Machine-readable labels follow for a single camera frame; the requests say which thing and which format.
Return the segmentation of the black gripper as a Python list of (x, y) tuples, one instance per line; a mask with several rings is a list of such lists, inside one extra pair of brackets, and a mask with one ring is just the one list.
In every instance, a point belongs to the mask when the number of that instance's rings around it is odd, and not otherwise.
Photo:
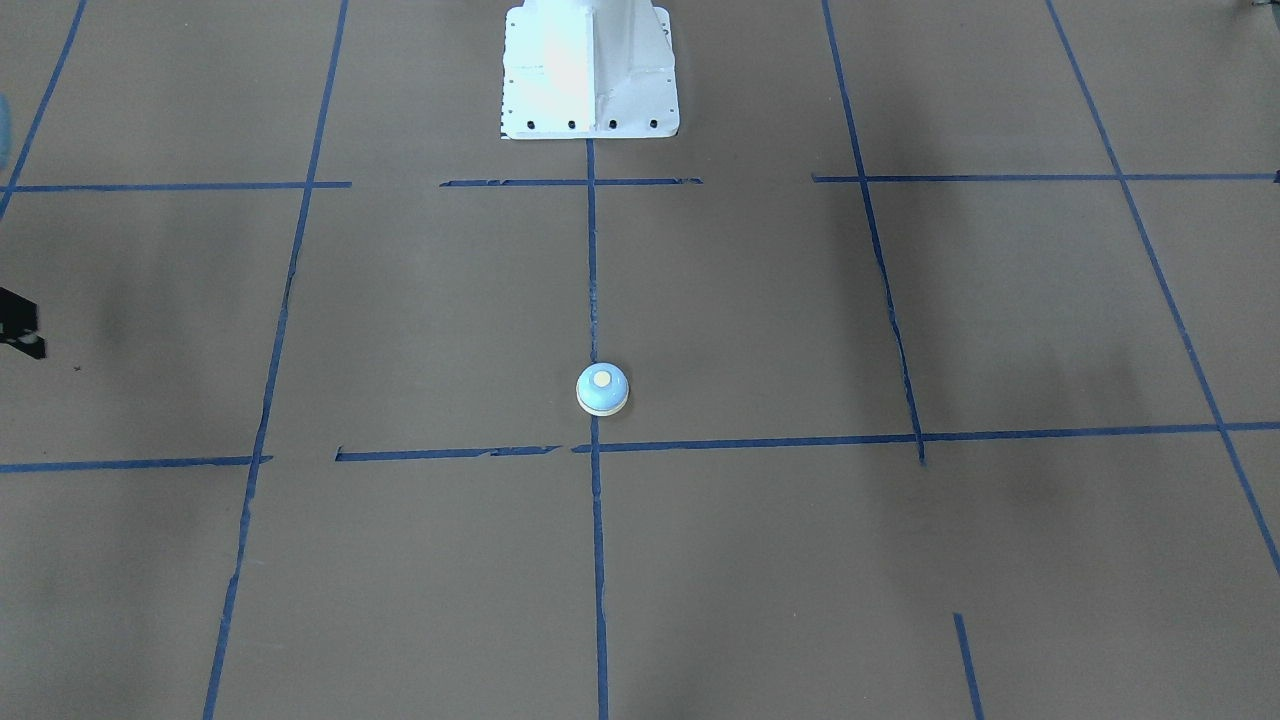
[(1, 288), (1, 342), (32, 359), (47, 356), (46, 342), (38, 334), (38, 306), (5, 288)]

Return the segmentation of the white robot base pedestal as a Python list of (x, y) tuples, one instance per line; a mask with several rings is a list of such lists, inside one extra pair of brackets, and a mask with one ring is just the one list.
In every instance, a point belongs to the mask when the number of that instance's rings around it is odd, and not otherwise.
[(524, 1), (504, 18), (500, 137), (669, 138), (671, 15), (650, 1)]

